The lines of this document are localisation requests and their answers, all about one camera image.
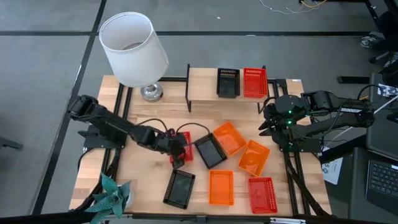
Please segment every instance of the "floor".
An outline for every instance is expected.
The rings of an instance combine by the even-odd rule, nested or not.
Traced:
[[[293,0],[262,1],[273,10],[300,8]],[[371,2],[379,15],[386,10],[381,1]],[[92,30],[100,4],[101,0],[0,0],[0,136],[24,145],[19,151],[0,150],[0,217],[31,213],[77,74],[84,75],[78,94],[92,96],[98,94],[102,76],[112,74],[98,38],[90,52],[89,36],[81,35]],[[311,31],[375,30],[363,3],[326,2],[311,12],[285,15],[258,0],[113,0],[106,3],[100,25],[124,11],[147,15],[157,31],[275,32],[276,36],[160,36],[170,60],[165,76],[184,76],[187,63],[230,68],[266,65],[269,78],[299,78],[306,91],[322,89],[354,98],[362,86],[340,85],[336,77],[367,76],[381,69],[368,63],[374,52],[360,47],[359,36],[308,36]],[[29,33],[40,30],[53,34]],[[287,31],[307,33],[281,36]],[[88,63],[80,70],[85,52],[90,53]],[[68,125],[43,213],[67,211],[83,145],[77,131],[86,127],[77,122]],[[345,139],[361,133],[363,129],[356,129]],[[337,189],[346,189],[348,182],[327,184],[333,213],[339,217],[346,217],[348,198]]]

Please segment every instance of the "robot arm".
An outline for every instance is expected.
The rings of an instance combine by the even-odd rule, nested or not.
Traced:
[[[176,135],[174,129],[163,132],[151,126],[132,124],[99,105],[96,98],[86,95],[78,96],[68,114],[73,120],[94,125],[104,139],[112,141],[121,133],[128,134],[139,146],[171,155],[175,168],[184,165],[185,138],[182,134]]]
[[[336,117],[310,125],[300,125],[297,121],[306,116],[324,116],[337,112]],[[259,130],[260,136],[272,136],[282,151],[318,152],[320,133],[329,133],[335,128],[344,126],[364,127],[374,121],[373,109],[368,100],[338,98],[327,91],[302,93],[301,98],[284,95],[275,103],[265,106],[266,121]]]

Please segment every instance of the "laptop keyboard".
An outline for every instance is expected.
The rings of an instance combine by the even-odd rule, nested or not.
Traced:
[[[369,188],[398,198],[398,169],[376,161],[370,166]]]

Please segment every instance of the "chair wheel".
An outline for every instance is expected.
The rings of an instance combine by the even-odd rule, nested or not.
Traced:
[[[369,63],[376,63],[377,59],[375,57],[369,59]]]

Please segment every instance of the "paper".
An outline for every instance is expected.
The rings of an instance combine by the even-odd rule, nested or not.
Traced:
[[[327,150],[329,150],[329,147],[323,148],[323,151]],[[337,185],[342,163],[343,163],[343,158],[339,158],[334,161],[322,164],[323,180],[331,184]]]
[[[379,83],[379,87],[383,89],[383,96],[389,97],[389,96],[396,96],[398,94],[398,88],[392,87],[392,86],[387,86]],[[381,91],[378,88],[377,89],[378,95],[381,95]]]

